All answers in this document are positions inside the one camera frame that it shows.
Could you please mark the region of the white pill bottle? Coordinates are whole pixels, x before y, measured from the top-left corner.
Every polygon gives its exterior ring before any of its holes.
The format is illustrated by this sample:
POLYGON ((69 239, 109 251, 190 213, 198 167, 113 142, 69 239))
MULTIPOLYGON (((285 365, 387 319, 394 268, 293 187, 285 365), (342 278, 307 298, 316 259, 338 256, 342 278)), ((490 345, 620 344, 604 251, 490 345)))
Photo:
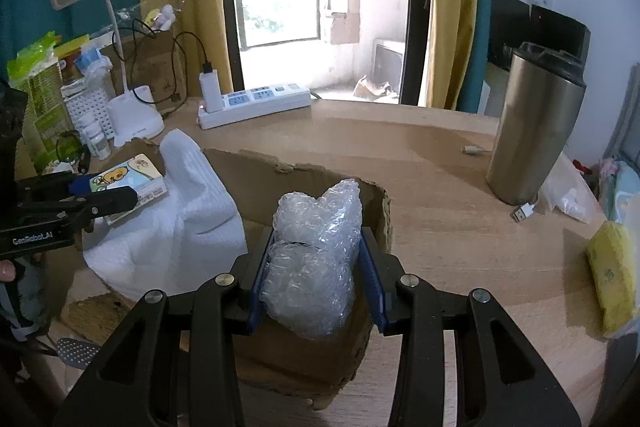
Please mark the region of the white pill bottle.
POLYGON ((93 156, 99 160, 105 160, 111 155, 111 147, 108 145, 107 137, 97 121, 93 121, 92 124, 85 127, 84 133, 93 156))

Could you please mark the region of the white power strip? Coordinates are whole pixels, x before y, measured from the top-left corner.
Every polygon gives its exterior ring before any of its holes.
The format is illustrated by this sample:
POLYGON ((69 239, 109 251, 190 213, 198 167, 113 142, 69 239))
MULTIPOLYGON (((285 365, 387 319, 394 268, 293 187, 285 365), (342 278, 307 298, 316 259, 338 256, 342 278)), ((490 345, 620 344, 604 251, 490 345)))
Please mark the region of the white power strip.
POLYGON ((288 110, 308 107, 310 91, 297 83, 267 86, 223 94, 209 110, 203 102, 198 108, 198 124, 203 130, 235 124, 288 110))

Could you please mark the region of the white charger plug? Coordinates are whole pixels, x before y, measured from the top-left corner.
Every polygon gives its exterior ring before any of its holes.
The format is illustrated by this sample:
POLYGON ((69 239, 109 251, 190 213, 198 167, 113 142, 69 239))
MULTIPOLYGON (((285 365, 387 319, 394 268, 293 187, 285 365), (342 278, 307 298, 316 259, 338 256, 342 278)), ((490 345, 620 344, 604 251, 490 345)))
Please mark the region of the white charger plug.
POLYGON ((204 107, 207 113, 217 113, 224 108, 222 94, 220 91, 218 74, 216 70, 210 72, 201 72, 200 77, 201 91, 204 100, 204 107))

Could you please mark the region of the white perforated basket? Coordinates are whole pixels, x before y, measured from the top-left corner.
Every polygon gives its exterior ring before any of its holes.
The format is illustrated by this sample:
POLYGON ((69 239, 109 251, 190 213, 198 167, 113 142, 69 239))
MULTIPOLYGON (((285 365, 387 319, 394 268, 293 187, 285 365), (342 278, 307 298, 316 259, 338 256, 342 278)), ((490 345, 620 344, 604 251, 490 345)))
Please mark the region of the white perforated basket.
POLYGON ((81 131, 87 124, 82 122, 82 117, 91 114, 93 119, 102 128, 107 140, 113 140, 115 136, 112 120, 107 110, 107 103, 111 97, 104 88, 104 84, 98 87, 86 87, 84 80, 78 79, 61 88, 63 103, 68 116, 77 131, 81 131))

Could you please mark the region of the yellow tissue pack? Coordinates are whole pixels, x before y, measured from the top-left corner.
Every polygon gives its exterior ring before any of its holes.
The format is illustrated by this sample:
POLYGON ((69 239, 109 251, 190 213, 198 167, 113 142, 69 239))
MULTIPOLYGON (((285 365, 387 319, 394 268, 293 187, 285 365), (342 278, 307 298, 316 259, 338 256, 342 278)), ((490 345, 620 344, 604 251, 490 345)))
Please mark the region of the yellow tissue pack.
POLYGON ((639 318, 638 272, 634 236, 625 225, 605 221, 587 244, 603 335, 626 335, 639 318))

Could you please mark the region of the blue patterned bedsheet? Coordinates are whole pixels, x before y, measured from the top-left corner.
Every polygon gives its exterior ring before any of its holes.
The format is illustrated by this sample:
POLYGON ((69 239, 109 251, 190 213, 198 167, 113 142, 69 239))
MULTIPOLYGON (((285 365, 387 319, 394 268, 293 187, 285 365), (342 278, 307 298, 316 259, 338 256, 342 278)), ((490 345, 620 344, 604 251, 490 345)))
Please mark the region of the blue patterned bedsheet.
POLYGON ((608 157, 599 164, 599 202, 606 219, 622 223, 629 199, 639 192, 639 176, 620 158, 608 157))

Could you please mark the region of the white paper towel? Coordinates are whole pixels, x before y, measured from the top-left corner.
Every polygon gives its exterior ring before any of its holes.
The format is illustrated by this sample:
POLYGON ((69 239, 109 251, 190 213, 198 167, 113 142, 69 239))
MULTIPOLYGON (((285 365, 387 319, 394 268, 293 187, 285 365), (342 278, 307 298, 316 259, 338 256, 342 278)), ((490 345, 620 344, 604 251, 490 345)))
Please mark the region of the white paper towel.
POLYGON ((247 253, 239 210, 198 144, 172 130, 160 156, 167 193, 84 237, 88 267, 132 301, 151 289, 195 291, 247 253))

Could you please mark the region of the clear bubble wrap bundle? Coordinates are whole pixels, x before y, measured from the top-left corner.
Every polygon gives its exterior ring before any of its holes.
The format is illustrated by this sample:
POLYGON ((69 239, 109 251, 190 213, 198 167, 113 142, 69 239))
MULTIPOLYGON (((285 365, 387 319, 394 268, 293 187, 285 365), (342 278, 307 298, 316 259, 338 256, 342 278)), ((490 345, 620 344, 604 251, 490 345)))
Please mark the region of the clear bubble wrap bundle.
POLYGON ((362 227, 360 187, 344 179, 321 196, 284 194, 272 219, 273 243, 260 300, 299 337, 335 335, 355 299, 354 269, 362 227))

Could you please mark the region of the clear plastic bag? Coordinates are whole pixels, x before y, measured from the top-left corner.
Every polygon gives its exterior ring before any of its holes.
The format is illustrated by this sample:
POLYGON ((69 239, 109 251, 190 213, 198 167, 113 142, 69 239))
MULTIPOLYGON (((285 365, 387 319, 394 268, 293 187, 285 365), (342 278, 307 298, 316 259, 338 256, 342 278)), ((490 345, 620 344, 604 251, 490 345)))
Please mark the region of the clear plastic bag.
POLYGON ((598 201, 587 182, 564 153, 555 161, 539 195, 550 211, 559 210, 587 225, 600 212, 598 201))

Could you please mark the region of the black monitor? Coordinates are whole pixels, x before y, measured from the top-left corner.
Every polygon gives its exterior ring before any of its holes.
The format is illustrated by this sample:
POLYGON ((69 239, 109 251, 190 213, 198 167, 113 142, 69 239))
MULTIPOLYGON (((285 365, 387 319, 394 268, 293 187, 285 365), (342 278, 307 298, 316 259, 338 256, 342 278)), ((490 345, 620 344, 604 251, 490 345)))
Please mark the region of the black monitor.
POLYGON ((489 63, 509 72, 512 53, 524 42, 566 52, 586 64, 591 32, 574 18, 520 0, 491 0, 489 63))

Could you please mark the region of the brown cardboard box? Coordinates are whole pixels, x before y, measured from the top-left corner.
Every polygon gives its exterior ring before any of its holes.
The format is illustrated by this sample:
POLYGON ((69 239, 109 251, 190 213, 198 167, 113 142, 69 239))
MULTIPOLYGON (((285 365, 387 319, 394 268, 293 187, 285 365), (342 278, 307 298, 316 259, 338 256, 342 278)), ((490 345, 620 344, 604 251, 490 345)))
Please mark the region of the brown cardboard box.
MULTIPOLYGON (((343 180, 343 173, 311 164, 287 164, 277 157, 251 150, 228 152, 201 148, 186 140, 191 155, 209 163, 224 194, 235 203, 242 220, 248 251, 254 251, 272 225, 280 198, 291 192, 319 197, 343 180)), ((84 238, 87 270, 76 274, 61 317, 76 334, 104 343, 134 302, 148 289, 160 288, 174 295, 195 288, 209 277, 230 268, 219 258, 204 262, 202 271, 189 275, 196 265, 193 247, 174 247, 152 239, 151 258, 132 260, 119 268, 116 254, 122 244, 108 246, 116 232, 130 233, 143 218, 167 205, 164 195, 131 213, 114 227, 98 223, 84 238)), ((308 339, 296 335, 272 317, 264 317, 251 336, 234 340, 240 381, 326 407, 356 375, 370 338, 372 321, 366 296, 355 288, 355 302, 346 324, 334 335, 308 339)))

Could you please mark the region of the steel travel mug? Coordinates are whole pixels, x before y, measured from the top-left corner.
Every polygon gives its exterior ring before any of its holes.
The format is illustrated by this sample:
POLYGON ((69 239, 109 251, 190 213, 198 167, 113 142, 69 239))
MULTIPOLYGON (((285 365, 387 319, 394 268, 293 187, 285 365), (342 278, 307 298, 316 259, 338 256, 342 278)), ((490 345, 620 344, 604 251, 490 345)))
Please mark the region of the steel travel mug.
POLYGON ((579 58, 532 42, 513 52, 486 174, 498 199, 518 206, 536 198, 574 129, 585 91, 579 58))

